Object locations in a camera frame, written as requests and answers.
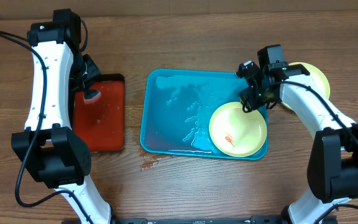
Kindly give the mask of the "dark sponge with red base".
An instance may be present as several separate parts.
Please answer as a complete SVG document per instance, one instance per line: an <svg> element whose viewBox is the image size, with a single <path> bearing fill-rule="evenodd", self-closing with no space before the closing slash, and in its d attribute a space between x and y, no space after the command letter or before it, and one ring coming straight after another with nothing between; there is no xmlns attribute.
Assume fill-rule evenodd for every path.
<svg viewBox="0 0 358 224"><path fill-rule="evenodd" d="M84 91L84 102L85 104L94 103L101 97L101 92L98 90L85 90Z"/></svg>

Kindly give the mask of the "green plate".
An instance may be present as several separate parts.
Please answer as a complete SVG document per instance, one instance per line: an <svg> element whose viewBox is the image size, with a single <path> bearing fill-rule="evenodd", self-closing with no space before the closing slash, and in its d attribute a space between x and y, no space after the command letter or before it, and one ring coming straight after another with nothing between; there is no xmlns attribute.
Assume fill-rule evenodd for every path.
<svg viewBox="0 0 358 224"><path fill-rule="evenodd" d="M306 87L311 87L321 97L328 101L330 96L330 85L325 74L309 63L293 62L287 67L282 68L284 74L288 77L286 81L301 83ZM282 104L289 109L299 109L300 106L306 105L307 100L317 101L314 94L310 93L307 88L302 88L297 85L288 85L282 87L280 90L282 96Z"/></svg>
<svg viewBox="0 0 358 224"><path fill-rule="evenodd" d="M261 112L245 113L242 104L220 106L209 121L214 146L225 156L256 160L267 150L267 123Z"/></svg>

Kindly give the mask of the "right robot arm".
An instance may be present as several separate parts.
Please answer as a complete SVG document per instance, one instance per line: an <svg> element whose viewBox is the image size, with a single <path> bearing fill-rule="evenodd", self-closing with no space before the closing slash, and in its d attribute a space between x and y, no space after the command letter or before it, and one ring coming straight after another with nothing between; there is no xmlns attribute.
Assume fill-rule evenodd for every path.
<svg viewBox="0 0 358 224"><path fill-rule="evenodd" d="M257 57L257 63L244 62L236 73L248 84L239 94L243 112L284 103L313 138L308 190L282 210L277 223L337 223L333 211L358 210L350 203L358 198L358 123L325 97L310 70L285 60L281 45L266 46Z"/></svg>

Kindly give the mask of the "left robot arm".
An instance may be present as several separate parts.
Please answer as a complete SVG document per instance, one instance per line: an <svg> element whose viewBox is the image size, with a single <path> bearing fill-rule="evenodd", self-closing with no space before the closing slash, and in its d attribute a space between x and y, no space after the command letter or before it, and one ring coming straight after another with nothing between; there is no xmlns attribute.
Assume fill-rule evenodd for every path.
<svg viewBox="0 0 358 224"><path fill-rule="evenodd" d="M89 147L72 130L75 93L97 100L91 89L100 69L81 39L85 23L71 9L57 9L50 22L34 23L27 33L34 61L32 102L24 131L12 134L11 146L22 165L15 186L19 205L24 171L36 182L62 195L78 215L79 223L113 223L113 213L91 176Z"/></svg>

